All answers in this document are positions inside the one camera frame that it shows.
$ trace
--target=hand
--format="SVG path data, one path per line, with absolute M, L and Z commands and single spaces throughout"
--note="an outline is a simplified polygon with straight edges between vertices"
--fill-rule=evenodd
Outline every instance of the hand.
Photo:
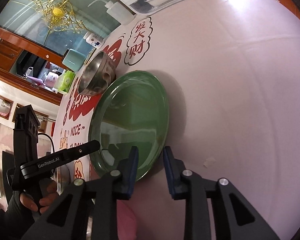
M 49 206 L 52 204 L 52 202 L 59 196 L 59 194 L 56 192 L 57 191 L 57 183 L 53 180 L 47 187 L 47 192 L 49 193 L 47 196 L 44 198 L 40 199 L 39 204 L 43 206 L 40 208 L 40 213 L 44 213 Z M 28 209 L 31 211 L 37 212 L 38 207 L 34 203 L 34 201 L 27 196 L 25 193 L 20 194 L 20 202 Z

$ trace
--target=black sleeve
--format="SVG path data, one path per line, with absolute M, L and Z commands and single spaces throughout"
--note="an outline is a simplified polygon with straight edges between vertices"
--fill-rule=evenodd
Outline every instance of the black sleeve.
M 8 210 L 4 214 L 4 225 L 10 236 L 21 238 L 34 223 L 31 210 L 20 202 L 20 192 L 14 191 Z
M 20 239 L 33 223 L 31 211 L 20 202 L 20 192 L 14 191 L 8 210 L 0 209 L 0 240 Z

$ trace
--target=wooden cabinet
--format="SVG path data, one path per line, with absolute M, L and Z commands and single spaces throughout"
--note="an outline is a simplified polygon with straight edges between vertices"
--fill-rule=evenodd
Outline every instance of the wooden cabinet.
M 10 71 L 12 65 L 15 63 L 22 50 L 22 48 L 19 48 L 16 45 L 1 39 L 0 68 L 6 71 Z
M 294 4 L 292 0 L 279 0 L 280 3 L 289 9 L 295 16 L 297 16 L 300 20 L 300 10 L 298 7 Z
M 33 95 L 35 97 L 53 103 L 57 106 L 60 106 L 62 94 L 60 93 L 55 94 L 44 88 L 35 86 L 34 84 L 31 84 L 30 82 L 24 80 L 23 78 L 15 76 L 12 73 L 9 73 L 8 71 L 5 71 L 1 68 L 0 68 L 0 80 L 30 95 Z
M 0 28 L 0 38 L 21 49 L 25 49 L 41 58 L 44 58 L 63 69 L 69 70 L 67 66 L 63 65 L 61 56 L 15 33 Z

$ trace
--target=green plate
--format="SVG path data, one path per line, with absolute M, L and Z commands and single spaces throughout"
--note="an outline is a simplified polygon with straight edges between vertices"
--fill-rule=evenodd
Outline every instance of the green plate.
M 116 169 L 132 146 L 139 149 L 137 180 L 152 167 L 165 143 L 169 105 L 160 81 L 146 71 L 134 71 L 114 81 L 93 112 L 89 141 L 100 150 L 90 154 L 99 176 Z

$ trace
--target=red cartoon sticker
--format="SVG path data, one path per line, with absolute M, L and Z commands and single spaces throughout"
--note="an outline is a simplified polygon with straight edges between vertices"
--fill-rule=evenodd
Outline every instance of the red cartoon sticker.
M 66 121 L 67 121 L 67 115 L 68 115 L 68 110 L 69 110 L 69 106 L 70 106 L 70 103 L 71 103 L 71 97 L 73 95 L 74 89 L 76 87 L 75 84 L 77 83 L 78 79 L 79 78 L 77 77 L 76 80 L 74 81 L 74 84 L 73 84 L 73 87 L 72 87 L 72 91 L 71 91 L 71 94 L 70 94 L 69 102 L 68 102 L 67 108 L 66 108 L 66 114 L 65 114 L 65 117 L 63 118 L 63 126 L 66 124 Z
M 139 21 L 131 30 L 130 38 L 127 42 L 126 56 L 124 63 L 129 66 L 138 63 L 150 48 L 150 35 L 152 33 L 151 17 Z
M 80 114 L 85 116 L 97 105 L 100 97 L 101 95 L 95 97 L 79 95 L 76 89 L 74 91 L 74 100 L 69 112 L 69 120 L 72 118 L 73 121 L 76 121 Z
M 74 179 L 84 179 L 83 166 L 81 161 L 74 163 Z
M 67 130 L 65 130 L 65 134 L 63 137 L 60 138 L 60 147 L 59 150 L 67 149 L 68 148 L 68 136 L 67 136 Z
M 91 163 L 91 160 L 90 160 L 90 163 L 89 163 L 89 178 L 90 178 L 90 180 L 100 179 L 100 176 L 98 175 L 98 173 L 94 169 L 94 167 Z
M 119 51 L 120 46 L 122 44 L 122 39 L 124 36 L 119 37 L 119 39 L 111 46 L 105 46 L 103 51 L 109 55 L 109 57 L 113 60 L 114 65 L 117 67 L 121 60 L 121 52 Z

